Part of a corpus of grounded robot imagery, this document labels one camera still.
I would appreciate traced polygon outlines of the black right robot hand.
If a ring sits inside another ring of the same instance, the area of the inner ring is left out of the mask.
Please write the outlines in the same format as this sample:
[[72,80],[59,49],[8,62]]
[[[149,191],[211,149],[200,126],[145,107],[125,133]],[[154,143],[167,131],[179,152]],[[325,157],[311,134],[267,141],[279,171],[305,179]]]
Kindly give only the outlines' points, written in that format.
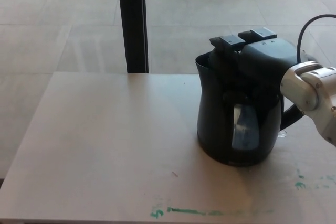
[[296,48],[267,28],[210,38],[208,67],[234,103],[273,103],[282,100],[280,84],[297,63]]

